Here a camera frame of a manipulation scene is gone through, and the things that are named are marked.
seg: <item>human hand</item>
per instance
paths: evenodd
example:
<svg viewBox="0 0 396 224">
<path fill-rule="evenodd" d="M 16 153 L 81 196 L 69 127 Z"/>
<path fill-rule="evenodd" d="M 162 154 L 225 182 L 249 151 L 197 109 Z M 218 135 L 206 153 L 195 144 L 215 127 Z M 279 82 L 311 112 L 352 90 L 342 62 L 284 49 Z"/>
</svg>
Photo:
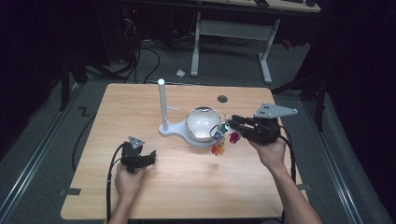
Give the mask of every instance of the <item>human hand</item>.
<svg viewBox="0 0 396 224">
<path fill-rule="evenodd" d="M 147 167 L 135 169 L 135 173 L 128 172 L 127 167 L 121 163 L 117 166 L 116 188 L 121 200 L 131 202 L 139 191 L 142 184 L 143 175 Z"/>
<path fill-rule="evenodd" d="M 259 153 L 260 161 L 268 168 L 270 172 L 275 169 L 285 168 L 285 148 L 286 142 L 278 138 L 270 145 L 262 146 L 252 141 L 248 141 Z"/>
</svg>

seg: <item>white bowl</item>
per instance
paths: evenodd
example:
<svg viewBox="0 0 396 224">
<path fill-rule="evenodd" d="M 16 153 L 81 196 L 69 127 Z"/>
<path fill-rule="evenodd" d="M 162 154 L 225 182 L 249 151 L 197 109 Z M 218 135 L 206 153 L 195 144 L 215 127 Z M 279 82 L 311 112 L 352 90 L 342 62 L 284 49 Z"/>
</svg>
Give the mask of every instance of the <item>white bowl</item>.
<svg viewBox="0 0 396 224">
<path fill-rule="evenodd" d="M 195 141 L 209 142 L 213 140 L 210 131 L 220 122 L 221 118 L 216 110 L 201 106 L 193 109 L 186 117 L 186 128 Z"/>
</svg>

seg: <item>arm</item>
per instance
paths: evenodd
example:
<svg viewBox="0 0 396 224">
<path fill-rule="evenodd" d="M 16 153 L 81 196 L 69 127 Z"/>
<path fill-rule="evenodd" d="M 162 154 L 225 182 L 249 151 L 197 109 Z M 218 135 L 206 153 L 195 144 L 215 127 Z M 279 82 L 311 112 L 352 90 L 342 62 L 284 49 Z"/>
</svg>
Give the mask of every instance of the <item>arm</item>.
<svg viewBox="0 0 396 224">
<path fill-rule="evenodd" d="M 249 143 L 273 176 L 289 223 L 321 223 L 317 213 L 291 180 L 284 163 L 286 143 L 278 138 L 268 146 Z"/>
<path fill-rule="evenodd" d="M 146 167 L 140 168 L 133 175 L 127 171 L 126 166 L 122 164 L 117 166 L 116 187 L 120 198 L 108 224 L 128 223 L 132 202 L 140 189 L 145 172 Z"/>
</svg>

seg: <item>forearm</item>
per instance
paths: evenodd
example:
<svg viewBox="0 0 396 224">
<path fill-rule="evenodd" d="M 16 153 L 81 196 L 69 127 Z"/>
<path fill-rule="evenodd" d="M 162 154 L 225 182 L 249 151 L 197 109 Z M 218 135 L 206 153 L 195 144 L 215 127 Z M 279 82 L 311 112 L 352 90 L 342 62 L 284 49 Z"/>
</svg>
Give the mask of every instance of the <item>forearm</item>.
<svg viewBox="0 0 396 224">
<path fill-rule="evenodd" d="M 317 213 L 291 180 L 286 167 L 271 170 L 288 223 L 321 223 Z"/>
<path fill-rule="evenodd" d="M 123 200 L 122 198 L 120 198 L 108 224 L 128 223 L 132 201 L 133 200 Z"/>
</svg>

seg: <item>gray floor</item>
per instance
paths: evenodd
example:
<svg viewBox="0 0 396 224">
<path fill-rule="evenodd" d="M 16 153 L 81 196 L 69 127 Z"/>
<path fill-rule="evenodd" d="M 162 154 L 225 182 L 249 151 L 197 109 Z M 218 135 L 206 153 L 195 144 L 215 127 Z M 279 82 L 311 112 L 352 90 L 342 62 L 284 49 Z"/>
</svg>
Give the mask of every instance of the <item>gray floor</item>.
<svg viewBox="0 0 396 224">
<path fill-rule="evenodd" d="M 161 57 L 157 70 L 149 77 L 148 82 L 155 82 L 162 77 L 165 81 L 195 85 L 264 87 L 274 89 L 292 81 L 309 50 L 309 46 L 285 49 L 280 45 L 273 45 L 268 64 L 272 73 L 273 84 L 263 82 L 257 53 L 263 48 L 258 41 L 227 39 L 221 45 L 213 41 L 203 43 L 200 61 L 200 75 L 190 77 L 191 49 L 189 42 L 178 42 L 172 48 L 158 43 L 155 50 Z M 146 42 L 146 47 L 154 46 L 154 42 Z M 137 66 L 137 82 L 142 80 L 157 64 L 157 56 L 149 50 L 141 50 L 140 63 Z M 114 64 L 111 69 L 117 70 L 121 65 Z M 186 72 L 184 77 L 178 77 L 176 72 L 181 69 Z M 33 114 L 28 127 L 22 133 L 8 155 L 0 163 L 0 179 L 2 180 L 0 200 L 9 201 L 7 196 L 20 176 L 30 172 L 32 179 L 26 179 L 21 188 L 21 197 L 14 197 L 15 206 L 6 207 L 7 216 L 1 215 L 7 223 L 103 223 L 103 220 L 76 221 L 63 220 L 60 212 L 64 196 L 62 189 L 67 189 L 73 178 L 72 153 L 77 146 L 76 162 L 84 147 L 91 125 L 83 132 L 84 127 L 97 111 L 106 85 L 119 82 L 105 77 L 90 76 L 86 85 L 75 88 L 74 102 L 67 112 L 59 113 L 61 105 L 61 88 L 57 85 L 50 98 Z M 129 83 L 134 83 L 131 75 Z M 312 203 L 324 223 L 392 223 L 387 211 L 377 199 L 369 179 L 361 169 L 345 133 L 332 108 L 329 96 L 326 97 L 326 110 L 323 116 L 324 132 L 318 133 L 312 124 L 312 117 L 308 109 L 313 103 L 300 101 L 298 91 L 285 91 L 275 95 L 278 105 L 297 108 L 299 114 L 282 119 L 284 126 L 290 131 L 296 161 L 305 184 L 312 189 L 307 192 Z M 47 130 L 54 120 L 62 119 L 57 131 L 50 135 Z M 83 132 L 81 141 L 78 137 Z M 350 199 L 356 206 L 357 214 L 351 215 L 347 211 L 342 192 L 336 187 L 332 169 L 324 153 L 320 137 L 324 136 L 334 160 L 336 169 L 340 172 Z M 42 161 L 35 165 L 29 163 L 40 150 Z M 24 170 L 31 164 L 33 170 Z"/>
</svg>

